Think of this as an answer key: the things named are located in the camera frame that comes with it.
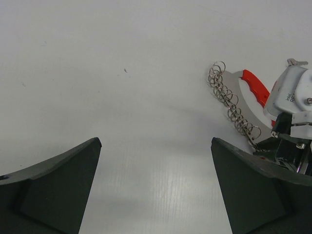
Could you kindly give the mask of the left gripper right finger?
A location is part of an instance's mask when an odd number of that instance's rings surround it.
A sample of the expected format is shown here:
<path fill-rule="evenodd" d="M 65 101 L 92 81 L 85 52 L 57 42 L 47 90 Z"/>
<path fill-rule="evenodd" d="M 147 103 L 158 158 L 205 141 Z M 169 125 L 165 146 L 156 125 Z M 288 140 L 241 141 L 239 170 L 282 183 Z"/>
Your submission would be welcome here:
<path fill-rule="evenodd" d="M 234 234 L 310 234 L 312 177 L 214 137 L 211 151 Z"/>

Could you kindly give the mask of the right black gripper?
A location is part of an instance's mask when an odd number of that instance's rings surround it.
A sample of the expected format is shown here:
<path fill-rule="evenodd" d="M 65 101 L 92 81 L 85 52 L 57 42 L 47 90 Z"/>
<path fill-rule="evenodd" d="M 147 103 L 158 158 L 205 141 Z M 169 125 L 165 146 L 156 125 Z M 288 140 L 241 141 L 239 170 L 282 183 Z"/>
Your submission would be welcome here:
<path fill-rule="evenodd" d="M 268 160 L 290 171 L 310 176 L 312 150 L 310 139 L 291 137 L 292 114 L 278 115 L 272 136 L 257 143 L 255 156 Z"/>

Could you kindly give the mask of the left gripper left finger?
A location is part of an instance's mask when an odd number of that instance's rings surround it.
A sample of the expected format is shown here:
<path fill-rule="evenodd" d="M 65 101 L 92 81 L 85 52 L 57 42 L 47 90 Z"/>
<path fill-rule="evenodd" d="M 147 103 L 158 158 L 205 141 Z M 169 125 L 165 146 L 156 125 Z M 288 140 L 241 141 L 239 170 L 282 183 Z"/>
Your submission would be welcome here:
<path fill-rule="evenodd" d="M 100 156 L 95 137 L 0 177 L 2 234 L 77 234 Z"/>

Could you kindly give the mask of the red handled key organizer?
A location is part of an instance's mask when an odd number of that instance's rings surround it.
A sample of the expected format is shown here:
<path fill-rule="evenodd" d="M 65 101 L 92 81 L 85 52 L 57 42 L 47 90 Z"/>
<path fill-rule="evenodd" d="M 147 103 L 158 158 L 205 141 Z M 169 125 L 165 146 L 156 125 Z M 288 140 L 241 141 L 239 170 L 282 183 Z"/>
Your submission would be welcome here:
<path fill-rule="evenodd" d="M 274 122 L 263 115 L 263 104 L 247 88 L 251 100 L 242 92 L 244 71 L 230 73 L 226 64 L 217 61 L 207 71 L 206 82 L 212 88 L 214 97 L 226 108 L 225 116 L 234 128 L 245 137 L 257 155 L 271 153 L 276 143 L 271 136 Z"/>

